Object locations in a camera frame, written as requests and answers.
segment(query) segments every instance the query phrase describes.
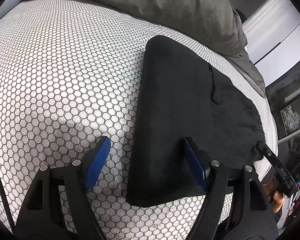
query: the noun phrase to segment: folded black garment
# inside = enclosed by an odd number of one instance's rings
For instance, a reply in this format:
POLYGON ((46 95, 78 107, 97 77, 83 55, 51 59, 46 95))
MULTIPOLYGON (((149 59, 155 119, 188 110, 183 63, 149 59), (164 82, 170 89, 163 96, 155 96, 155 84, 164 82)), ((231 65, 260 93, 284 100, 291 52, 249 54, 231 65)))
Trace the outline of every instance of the folded black garment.
POLYGON ((229 168, 262 157, 260 116, 231 80, 164 36, 146 45, 128 178, 127 202, 148 207, 204 195, 185 161, 183 138, 229 168))

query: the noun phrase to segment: white mattress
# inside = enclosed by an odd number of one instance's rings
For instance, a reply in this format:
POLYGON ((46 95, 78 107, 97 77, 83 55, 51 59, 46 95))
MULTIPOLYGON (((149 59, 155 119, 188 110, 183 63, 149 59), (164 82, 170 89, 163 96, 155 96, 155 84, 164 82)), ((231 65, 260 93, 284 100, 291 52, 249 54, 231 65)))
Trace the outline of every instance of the white mattress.
MULTIPOLYGON (((222 56, 180 32, 89 0, 24 1, 0 20, 0 176, 15 221, 41 165, 67 165, 107 135, 110 156, 87 193, 106 237, 185 238, 204 196, 150 208, 125 202, 143 55, 156 35, 180 42, 227 75, 255 104, 277 155, 268 101, 222 56)), ((261 180, 270 164, 261 160, 255 168, 261 180)), ((75 231, 60 191, 67 227, 75 231)), ((221 220, 231 200, 227 195, 221 220)), ((1 199, 0 219, 9 226, 1 199)))

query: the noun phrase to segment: gray blanket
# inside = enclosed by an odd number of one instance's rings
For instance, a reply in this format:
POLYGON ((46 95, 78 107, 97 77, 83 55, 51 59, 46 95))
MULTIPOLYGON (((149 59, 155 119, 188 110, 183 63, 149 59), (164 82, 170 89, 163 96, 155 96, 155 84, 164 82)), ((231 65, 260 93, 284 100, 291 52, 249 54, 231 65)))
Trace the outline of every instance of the gray blanket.
POLYGON ((265 97, 263 78, 244 47, 247 38, 229 0, 97 0, 196 39, 222 54, 265 97))

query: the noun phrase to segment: skin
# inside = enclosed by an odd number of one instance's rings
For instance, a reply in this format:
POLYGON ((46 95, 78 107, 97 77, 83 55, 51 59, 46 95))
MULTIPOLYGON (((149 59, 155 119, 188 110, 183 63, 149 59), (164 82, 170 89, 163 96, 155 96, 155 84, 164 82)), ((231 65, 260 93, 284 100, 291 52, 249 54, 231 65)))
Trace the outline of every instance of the skin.
MULTIPOLYGON (((270 192, 274 189, 274 179, 271 179, 271 180, 269 180, 269 182, 267 184, 264 184, 263 189, 264 189, 266 195, 269 195, 270 192)), ((276 191, 276 192, 274 192, 272 198, 274 200, 274 204, 272 206, 272 212, 275 214, 283 206, 284 195, 283 195, 283 193, 276 191)))

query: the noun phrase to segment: blue object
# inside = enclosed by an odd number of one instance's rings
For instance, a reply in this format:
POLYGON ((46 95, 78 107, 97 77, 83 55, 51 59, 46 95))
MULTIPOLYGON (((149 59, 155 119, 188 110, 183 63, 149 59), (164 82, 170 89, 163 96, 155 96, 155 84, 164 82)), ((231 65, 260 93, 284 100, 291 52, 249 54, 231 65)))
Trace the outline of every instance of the blue object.
POLYGON ((106 163, 106 159, 110 152, 110 139, 105 138, 102 145, 98 149, 96 156, 93 158, 89 168, 86 173, 86 181, 84 184, 85 190, 90 190, 95 186, 103 165, 106 163))
POLYGON ((185 152, 186 152, 186 160, 192 176, 194 177, 194 181, 202 187, 204 191, 208 190, 208 184, 205 177, 205 169, 200 163, 195 150, 191 147, 189 141, 185 139, 185 152))

